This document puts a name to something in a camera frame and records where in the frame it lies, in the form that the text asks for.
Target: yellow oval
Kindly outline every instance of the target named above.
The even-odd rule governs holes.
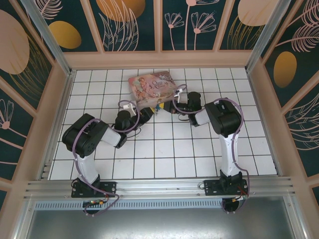
[[[274,80],[277,86],[284,88],[293,80],[297,69],[297,60],[293,53],[282,52],[274,66]]]
[[[132,10],[135,18],[138,18],[145,9],[145,0],[96,0],[102,13],[113,21],[129,21],[130,17],[123,8],[124,2],[127,10]]]
[[[0,10],[0,68],[9,74],[20,74],[29,62],[28,36],[21,24]]]
[[[81,35],[74,26],[65,21],[55,21],[49,28],[59,46],[74,49],[81,45]]]
[[[240,0],[238,18],[247,26],[262,26],[276,7],[278,0]]]

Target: white tile floor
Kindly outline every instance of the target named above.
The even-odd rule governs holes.
[[[202,105],[221,96],[238,102],[245,118],[238,140],[239,165],[251,175],[277,174],[244,68],[78,71],[61,135],[84,113],[114,123],[118,101],[132,99],[128,78],[164,70],[169,70],[177,85],[187,83],[189,92],[200,92]],[[187,100],[187,95],[183,94],[182,99]],[[220,175],[220,142],[211,125],[193,127],[161,110],[141,129],[121,149],[103,142],[98,145],[95,165],[102,179]],[[77,177],[72,153],[61,136],[52,165],[50,180]]]

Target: colorful book cover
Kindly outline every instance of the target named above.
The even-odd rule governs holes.
[[[129,78],[129,84],[140,109],[171,101],[176,84],[168,71]]]

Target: flower illustration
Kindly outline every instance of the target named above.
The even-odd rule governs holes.
[[[213,13],[203,13],[200,18],[198,18],[198,12],[191,15],[191,23],[195,33],[194,50],[196,50],[197,34],[216,30],[216,25],[213,24],[215,22],[213,15]]]
[[[7,107],[3,99],[0,100],[0,128],[8,129],[13,114],[14,104],[8,101]]]
[[[172,15],[170,15],[169,13],[166,13],[165,20],[169,27],[171,46],[173,47],[173,50],[175,51],[171,30],[174,27],[184,26],[184,21],[182,21],[182,17],[180,13],[179,14],[173,13]]]
[[[207,5],[217,3],[219,0],[186,0],[187,5],[195,6],[195,5]]]

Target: enclosure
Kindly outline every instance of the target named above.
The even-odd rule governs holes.
[[[3,0],[1,238],[317,238],[318,16],[318,0]],[[212,125],[159,110],[123,147],[94,152],[121,196],[96,226],[82,213],[93,198],[71,197],[62,136],[85,113],[114,124],[118,102],[134,100],[128,79],[163,71],[187,84],[182,102],[195,91],[202,107],[241,107],[251,199],[223,214],[223,197],[200,187],[221,176]]]

